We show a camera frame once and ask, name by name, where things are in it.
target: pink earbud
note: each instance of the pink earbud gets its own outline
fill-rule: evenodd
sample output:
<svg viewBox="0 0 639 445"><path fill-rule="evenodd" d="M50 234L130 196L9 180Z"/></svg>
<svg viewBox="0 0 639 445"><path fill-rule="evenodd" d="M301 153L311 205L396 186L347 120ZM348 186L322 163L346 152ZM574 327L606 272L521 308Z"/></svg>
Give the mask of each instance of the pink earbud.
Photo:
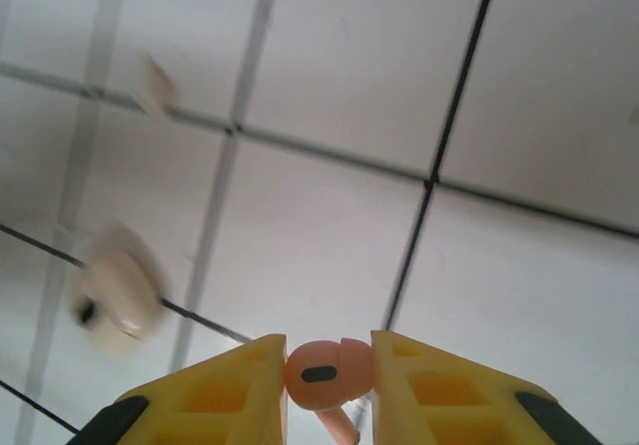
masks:
<svg viewBox="0 0 639 445"><path fill-rule="evenodd" d="M312 410L339 445L357 443L359 432L341 409L372 388L372 349L353 338L298 347L285 366L289 397Z"/></svg>

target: earbud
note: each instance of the earbud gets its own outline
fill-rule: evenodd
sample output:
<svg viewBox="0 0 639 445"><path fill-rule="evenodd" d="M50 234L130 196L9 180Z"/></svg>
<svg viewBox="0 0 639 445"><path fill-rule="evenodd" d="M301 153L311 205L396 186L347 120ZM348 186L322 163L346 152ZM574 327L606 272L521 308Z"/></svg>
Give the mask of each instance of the earbud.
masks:
<svg viewBox="0 0 639 445"><path fill-rule="evenodd" d="M357 443L359 432L341 406L372 388L370 345L353 338L305 343L287 360L284 377L291 400L314 411L338 444Z"/></svg>

